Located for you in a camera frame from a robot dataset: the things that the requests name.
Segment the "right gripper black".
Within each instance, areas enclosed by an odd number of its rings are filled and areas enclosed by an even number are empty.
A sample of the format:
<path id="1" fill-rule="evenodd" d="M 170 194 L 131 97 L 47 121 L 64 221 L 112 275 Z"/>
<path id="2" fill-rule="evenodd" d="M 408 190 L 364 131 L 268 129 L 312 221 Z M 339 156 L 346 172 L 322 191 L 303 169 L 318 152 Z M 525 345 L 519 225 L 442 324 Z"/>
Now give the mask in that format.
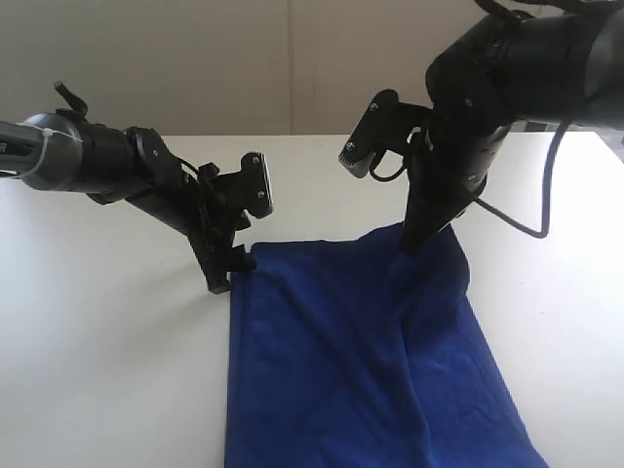
<path id="1" fill-rule="evenodd" d="M 508 125 L 483 121 L 429 119 L 408 163 L 409 195 L 401 249 L 417 254 L 441 229 L 462 214 L 486 186 L 488 170 Z"/>

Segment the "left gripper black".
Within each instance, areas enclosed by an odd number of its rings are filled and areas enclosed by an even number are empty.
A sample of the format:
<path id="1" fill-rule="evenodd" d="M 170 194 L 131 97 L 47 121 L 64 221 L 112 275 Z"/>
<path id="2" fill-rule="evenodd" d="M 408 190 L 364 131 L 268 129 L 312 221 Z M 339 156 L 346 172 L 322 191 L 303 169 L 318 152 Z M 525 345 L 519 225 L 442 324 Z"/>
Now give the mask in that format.
<path id="1" fill-rule="evenodd" d="M 190 171 L 197 189 L 200 227 L 189 237 L 193 252 L 205 277 L 210 293 L 227 293 L 231 289 L 229 272 L 248 273 L 257 263 L 244 245 L 234 246 L 235 234 L 247 229 L 251 222 L 244 210 L 229 210 L 224 197 L 213 185 L 223 175 L 215 163 L 199 168 L 190 163 L 182 166 Z"/>

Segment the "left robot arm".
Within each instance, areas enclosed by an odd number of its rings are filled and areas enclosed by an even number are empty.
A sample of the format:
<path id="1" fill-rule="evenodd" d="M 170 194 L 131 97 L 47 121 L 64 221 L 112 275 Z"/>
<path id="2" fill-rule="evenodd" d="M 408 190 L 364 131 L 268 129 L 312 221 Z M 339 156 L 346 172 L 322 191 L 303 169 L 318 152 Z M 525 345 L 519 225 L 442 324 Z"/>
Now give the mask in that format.
<path id="1" fill-rule="evenodd" d="M 82 193 L 100 205 L 125 201 L 189 242 L 211 293 L 226 293 L 232 272 L 255 270 L 234 243 L 250 219 L 271 214 L 265 158 L 249 152 L 239 171 L 194 167 L 153 129 L 91 123 L 88 105 L 61 82 L 67 106 L 1 125 L 1 176 L 40 191 Z"/>

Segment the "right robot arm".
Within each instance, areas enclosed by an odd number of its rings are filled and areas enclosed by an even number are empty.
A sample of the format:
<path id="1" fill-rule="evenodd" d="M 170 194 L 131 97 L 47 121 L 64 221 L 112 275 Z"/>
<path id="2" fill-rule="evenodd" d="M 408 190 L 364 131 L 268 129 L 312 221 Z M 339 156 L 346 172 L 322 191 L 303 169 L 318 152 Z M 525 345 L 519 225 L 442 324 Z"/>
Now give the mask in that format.
<path id="1" fill-rule="evenodd" d="M 433 61 L 425 82 L 432 106 L 408 162 L 401 239 L 411 254 L 480 197 L 516 122 L 622 129 L 623 5 L 489 14 Z"/>

